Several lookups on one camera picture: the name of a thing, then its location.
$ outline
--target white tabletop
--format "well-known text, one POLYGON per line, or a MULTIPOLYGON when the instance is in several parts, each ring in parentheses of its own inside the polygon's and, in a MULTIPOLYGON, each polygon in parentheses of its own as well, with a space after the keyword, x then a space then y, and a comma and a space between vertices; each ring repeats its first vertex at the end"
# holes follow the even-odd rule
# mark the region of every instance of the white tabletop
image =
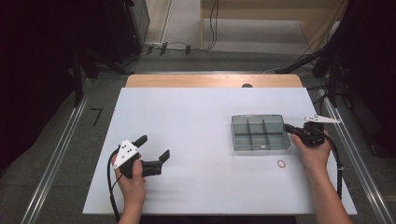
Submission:
MULTIPOLYGON (((315 114, 305 88, 124 88, 110 122, 84 214, 112 214, 106 182, 111 152, 125 138, 146 134, 142 160, 171 157, 161 175, 147 177, 144 214, 156 215, 299 215, 313 214, 310 186, 298 149, 236 155, 233 115, 280 114, 302 127, 315 114), (285 162, 280 168, 278 161, 285 162)), ((336 166, 328 162, 331 181, 336 166)), ((122 195, 115 187, 120 212, 122 195)), ((343 204, 357 214, 345 183, 343 204)))

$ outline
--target human hand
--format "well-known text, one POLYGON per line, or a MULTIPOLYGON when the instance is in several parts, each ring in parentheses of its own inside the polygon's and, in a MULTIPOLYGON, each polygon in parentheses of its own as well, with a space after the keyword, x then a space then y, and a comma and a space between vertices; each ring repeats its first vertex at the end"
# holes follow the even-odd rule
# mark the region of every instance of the human hand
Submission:
MULTIPOLYGON (((112 163, 117 158, 117 154, 113 156, 112 163)), ((121 176, 120 169, 115 170, 116 178, 121 176)), ((122 176, 119 179, 120 190, 124 199, 124 210, 121 220, 125 215, 131 215, 132 217, 140 217, 143 204, 146 200, 146 179, 142 177, 143 166, 140 160, 134 161, 132 167, 133 178, 128 179, 126 176, 122 176)))
POLYGON ((320 146, 307 147, 296 134, 292 134, 290 137, 297 148, 300 149, 303 164, 309 175, 316 172, 327 172, 327 160, 332 149, 327 140, 325 140, 325 142, 320 146))

